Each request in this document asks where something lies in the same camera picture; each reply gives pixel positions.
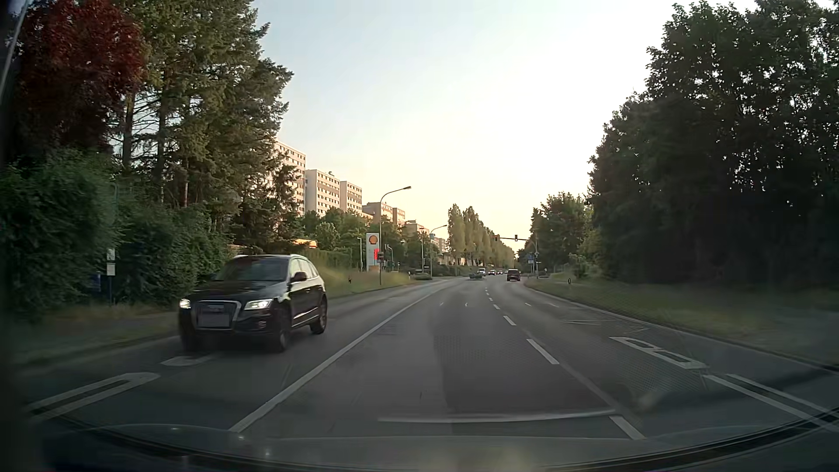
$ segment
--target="high-rise building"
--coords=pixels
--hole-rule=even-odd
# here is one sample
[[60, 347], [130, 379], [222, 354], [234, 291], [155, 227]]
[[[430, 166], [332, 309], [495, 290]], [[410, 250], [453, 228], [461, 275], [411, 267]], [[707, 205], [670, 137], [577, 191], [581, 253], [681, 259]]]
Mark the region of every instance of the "high-rise building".
[[325, 215], [326, 210], [341, 207], [341, 183], [331, 172], [306, 169], [305, 210]]
[[395, 222], [398, 227], [403, 227], [405, 225], [405, 210], [393, 207], [393, 217], [390, 218], [390, 221]]
[[293, 165], [297, 179], [291, 185], [294, 187], [294, 198], [297, 199], [298, 212], [303, 214], [305, 210], [305, 175], [306, 155], [297, 149], [281, 141], [276, 141], [274, 148], [282, 155], [282, 162], [286, 165]]
[[379, 202], [367, 202], [362, 207], [362, 211], [373, 215], [375, 218], [373, 219], [374, 222], [378, 223], [379, 215], [384, 215], [390, 221], [393, 221], [393, 207], [388, 205], [387, 203], [381, 203], [381, 207], [379, 206]]
[[362, 188], [348, 181], [341, 181], [338, 188], [338, 200], [345, 212], [362, 212]]

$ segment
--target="license plate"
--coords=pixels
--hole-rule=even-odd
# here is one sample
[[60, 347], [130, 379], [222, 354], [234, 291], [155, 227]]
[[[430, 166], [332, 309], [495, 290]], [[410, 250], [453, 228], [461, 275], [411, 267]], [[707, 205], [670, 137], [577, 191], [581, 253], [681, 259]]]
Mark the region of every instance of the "license plate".
[[229, 328], [230, 317], [226, 313], [207, 313], [198, 315], [198, 326], [201, 328]]

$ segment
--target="car hood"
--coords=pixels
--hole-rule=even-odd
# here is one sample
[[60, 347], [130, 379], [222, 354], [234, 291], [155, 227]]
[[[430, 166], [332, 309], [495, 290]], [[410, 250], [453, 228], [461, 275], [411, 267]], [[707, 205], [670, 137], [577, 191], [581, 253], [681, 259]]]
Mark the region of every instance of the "car hood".
[[[181, 465], [185, 460], [189, 462], [183, 458], [192, 458], [189, 464], [201, 464], [202, 469], [210, 470], [241, 469], [242, 464], [260, 465], [262, 469], [532, 470], [664, 453], [691, 444], [755, 433], [759, 429], [714, 428], [644, 440], [457, 435], [264, 438], [208, 427], [134, 424], [58, 434], [45, 439], [45, 448], [53, 456], [54, 464], [109, 470], [149, 467], [149, 464], [127, 467], [125, 448], [147, 454], [144, 457], [166, 458], [169, 462], [173, 457], [181, 458]], [[101, 442], [91, 443], [91, 438]], [[111, 448], [119, 444], [122, 449], [116, 453], [113, 449], [106, 451], [102, 443]], [[116, 466], [109, 464], [111, 457], [121, 458], [122, 462]]]
[[284, 283], [273, 281], [212, 281], [196, 288], [187, 298], [200, 300], [212, 296], [257, 295]]

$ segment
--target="car grille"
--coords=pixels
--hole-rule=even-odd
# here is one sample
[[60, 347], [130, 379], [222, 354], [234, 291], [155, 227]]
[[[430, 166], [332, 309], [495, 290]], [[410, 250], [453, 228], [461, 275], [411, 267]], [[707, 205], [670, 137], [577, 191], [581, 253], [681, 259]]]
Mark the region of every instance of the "car grille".
[[195, 325], [198, 328], [230, 329], [238, 303], [201, 301], [196, 303]]

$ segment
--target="black suv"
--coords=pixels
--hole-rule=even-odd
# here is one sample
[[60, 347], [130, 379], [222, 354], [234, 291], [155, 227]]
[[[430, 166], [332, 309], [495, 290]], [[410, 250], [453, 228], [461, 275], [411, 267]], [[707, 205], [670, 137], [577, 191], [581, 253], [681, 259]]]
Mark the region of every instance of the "black suv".
[[180, 300], [178, 329], [184, 349], [209, 338], [258, 338], [275, 351], [288, 347], [292, 329], [326, 329], [326, 290], [315, 265], [301, 255], [248, 255], [227, 261], [211, 281]]

